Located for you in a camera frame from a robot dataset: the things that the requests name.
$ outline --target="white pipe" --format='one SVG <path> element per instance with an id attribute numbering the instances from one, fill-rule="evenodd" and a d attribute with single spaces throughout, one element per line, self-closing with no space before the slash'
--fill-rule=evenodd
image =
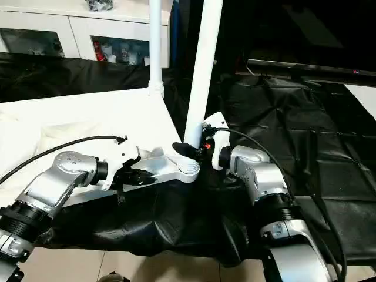
<path id="1" fill-rule="evenodd" d="M 153 90 L 163 90 L 162 69 L 160 66 L 160 44 L 161 44 L 161 0 L 149 0 L 150 6 L 150 81 L 149 87 Z"/>
<path id="2" fill-rule="evenodd" d="M 184 142 L 198 148 L 212 78 L 223 0 L 204 0 Z"/>

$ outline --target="black plastic sheet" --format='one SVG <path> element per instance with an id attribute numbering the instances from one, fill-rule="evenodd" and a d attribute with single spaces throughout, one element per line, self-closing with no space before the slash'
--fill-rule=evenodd
<path id="1" fill-rule="evenodd" d="M 1 102 L 133 89 L 148 80 L 148 68 L 0 55 Z M 191 80 L 173 70 L 164 71 L 163 80 L 166 106 L 183 136 Z M 280 161 L 308 221 L 336 257 L 337 245 L 307 189 L 324 199 L 349 263 L 376 261 L 376 122 L 343 85 L 214 73 L 206 115 L 217 111 Z M 260 256 L 254 214 L 235 177 L 203 166 L 195 183 L 172 181 L 124 196 L 122 203 L 112 196 L 63 209 L 39 244 L 141 256 L 173 250 L 215 257 L 225 266 Z"/>

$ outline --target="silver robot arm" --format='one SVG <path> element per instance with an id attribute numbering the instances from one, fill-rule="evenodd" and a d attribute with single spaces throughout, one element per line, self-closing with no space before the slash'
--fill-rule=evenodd
<path id="1" fill-rule="evenodd" d="M 297 209 L 282 172 L 261 150 L 236 146 L 230 173 L 241 178 L 255 209 L 267 281 L 332 281 L 325 261 Z"/>
<path id="2" fill-rule="evenodd" d="M 203 123 L 203 147 L 197 150 L 188 144 L 175 144 L 174 148 L 195 159 L 212 156 L 214 169 L 226 169 L 244 182 L 255 211 L 254 224 L 265 246 L 266 281 L 333 281 L 281 170 L 266 152 L 244 146 L 232 148 L 230 133 L 216 130 L 220 127 L 228 128 L 218 112 Z"/>
<path id="3" fill-rule="evenodd" d="M 139 158 L 137 147 L 127 142 L 118 146 L 102 162 L 77 152 L 58 154 L 52 166 L 36 176 L 13 205 L 0 209 L 0 282 L 22 280 L 24 274 L 17 263 L 27 260 L 36 239 L 49 228 L 74 188 L 100 183 L 107 190 L 124 162 Z"/>

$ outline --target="shelf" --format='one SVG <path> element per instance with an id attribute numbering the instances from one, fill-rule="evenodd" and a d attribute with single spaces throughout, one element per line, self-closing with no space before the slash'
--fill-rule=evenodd
<path id="1" fill-rule="evenodd" d="M 113 9 L 91 12 L 84 0 L 2 0 L 0 11 L 28 12 L 148 24 L 150 0 L 113 0 Z M 173 0 L 162 0 L 162 25 L 169 25 Z"/>
<path id="2" fill-rule="evenodd" d="M 56 32 L 0 28 L 0 36 L 10 53 L 64 57 Z"/>

